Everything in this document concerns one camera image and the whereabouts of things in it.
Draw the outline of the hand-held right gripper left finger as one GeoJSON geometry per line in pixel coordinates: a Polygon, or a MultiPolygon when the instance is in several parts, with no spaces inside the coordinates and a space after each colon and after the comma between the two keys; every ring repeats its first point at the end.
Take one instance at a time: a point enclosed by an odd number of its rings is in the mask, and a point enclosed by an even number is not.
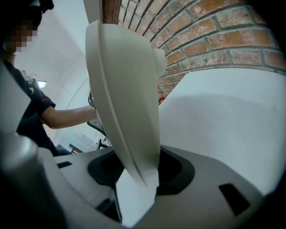
{"type": "Polygon", "coordinates": [[[112,147],[107,147],[54,159],[70,185],[93,210],[120,223],[121,216],[118,212],[115,190],[110,186],[99,184],[88,171],[90,162],[112,152],[112,147]]]}

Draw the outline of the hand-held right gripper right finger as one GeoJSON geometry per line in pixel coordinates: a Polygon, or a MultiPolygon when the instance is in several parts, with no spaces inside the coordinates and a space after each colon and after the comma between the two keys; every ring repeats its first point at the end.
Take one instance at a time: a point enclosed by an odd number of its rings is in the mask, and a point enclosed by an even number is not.
{"type": "Polygon", "coordinates": [[[262,203],[261,192],[223,162],[170,146],[162,149],[190,161],[195,175],[179,194],[158,196],[136,229],[236,229],[262,203]],[[236,216],[221,185],[231,185],[242,197],[238,202],[247,202],[249,207],[236,216]]]}

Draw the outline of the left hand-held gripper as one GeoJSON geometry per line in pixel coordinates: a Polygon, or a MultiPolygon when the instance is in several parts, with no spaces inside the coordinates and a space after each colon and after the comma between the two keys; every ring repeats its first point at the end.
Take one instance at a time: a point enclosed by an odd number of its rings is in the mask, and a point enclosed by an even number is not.
{"type": "Polygon", "coordinates": [[[88,93],[88,103],[93,109],[96,109],[91,90],[89,90],[89,93],[88,93]]]}

